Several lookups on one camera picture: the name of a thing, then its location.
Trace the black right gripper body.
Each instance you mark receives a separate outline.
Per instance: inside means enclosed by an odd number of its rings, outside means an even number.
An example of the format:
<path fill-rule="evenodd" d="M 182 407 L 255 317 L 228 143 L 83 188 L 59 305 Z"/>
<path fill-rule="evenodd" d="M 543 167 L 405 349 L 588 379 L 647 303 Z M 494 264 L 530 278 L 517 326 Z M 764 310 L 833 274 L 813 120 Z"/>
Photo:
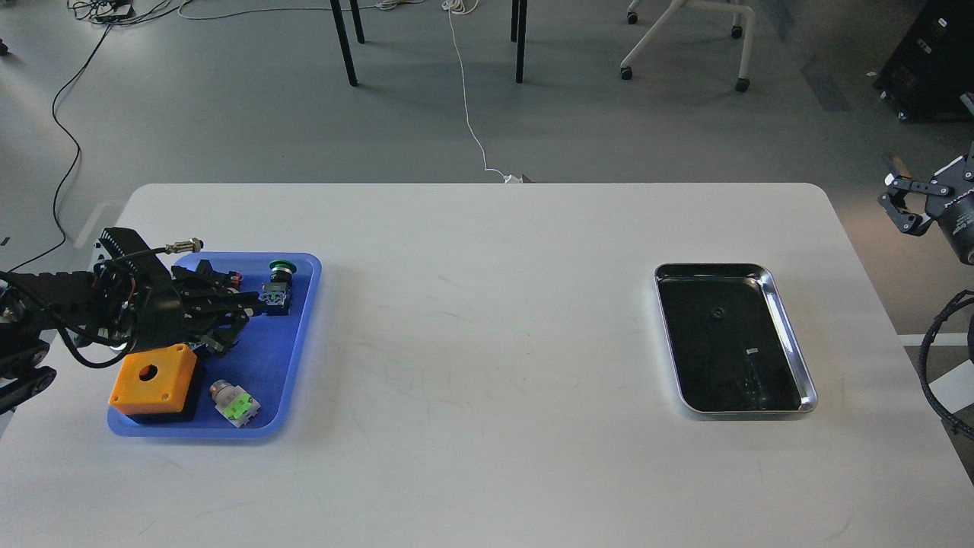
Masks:
<path fill-rule="evenodd" d="M 973 191 L 936 205 L 936 222 L 962 264 L 973 265 Z"/>

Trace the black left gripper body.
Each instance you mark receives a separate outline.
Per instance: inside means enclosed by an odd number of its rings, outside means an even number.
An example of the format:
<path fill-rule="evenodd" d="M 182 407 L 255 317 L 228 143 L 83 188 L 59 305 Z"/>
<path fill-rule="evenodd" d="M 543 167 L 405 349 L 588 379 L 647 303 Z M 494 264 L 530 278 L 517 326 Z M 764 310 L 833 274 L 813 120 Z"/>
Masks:
<path fill-rule="evenodd" d="M 135 259 L 137 295 L 133 351 L 143 352 L 184 343 L 191 337 L 183 291 L 187 270 L 170 268 L 158 259 Z"/>

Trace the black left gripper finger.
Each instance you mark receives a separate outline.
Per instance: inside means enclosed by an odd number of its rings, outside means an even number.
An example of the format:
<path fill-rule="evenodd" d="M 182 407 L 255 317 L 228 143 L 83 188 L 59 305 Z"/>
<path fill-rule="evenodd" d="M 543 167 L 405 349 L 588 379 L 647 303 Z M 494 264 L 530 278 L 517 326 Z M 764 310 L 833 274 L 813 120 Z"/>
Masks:
<path fill-rule="evenodd" d="M 194 320 L 237 313 L 253 316 L 266 311 L 258 292 L 182 292 L 182 308 Z"/>
<path fill-rule="evenodd" d="M 224 358 L 237 344 L 237 338 L 247 324 L 248 318 L 216 318 L 195 322 L 190 327 L 186 344 L 195 352 Z"/>

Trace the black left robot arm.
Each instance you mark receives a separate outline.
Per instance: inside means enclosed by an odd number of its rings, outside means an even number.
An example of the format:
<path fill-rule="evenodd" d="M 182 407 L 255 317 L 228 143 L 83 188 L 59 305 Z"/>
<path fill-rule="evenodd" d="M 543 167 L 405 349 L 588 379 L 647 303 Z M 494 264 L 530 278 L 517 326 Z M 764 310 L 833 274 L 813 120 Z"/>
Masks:
<path fill-rule="evenodd" d="M 198 344 L 225 356 L 250 317 L 266 312 L 258 292 L 240 292 L 232 273 L 199 261 L 194 270 L 167 267 L 160 254 L 199 252 L 191 239 L 149 247 L 129 228 L 100 236 L 102 259 L 89 270 L 2 273 L 1 409 L 7 413 L 52 384 L 42 365 L 45 332 L 56 332 L 78 363 L 107 368 L 80 353 L 91 344 L 118 347 L 121 356 L 177 343 Z"/>

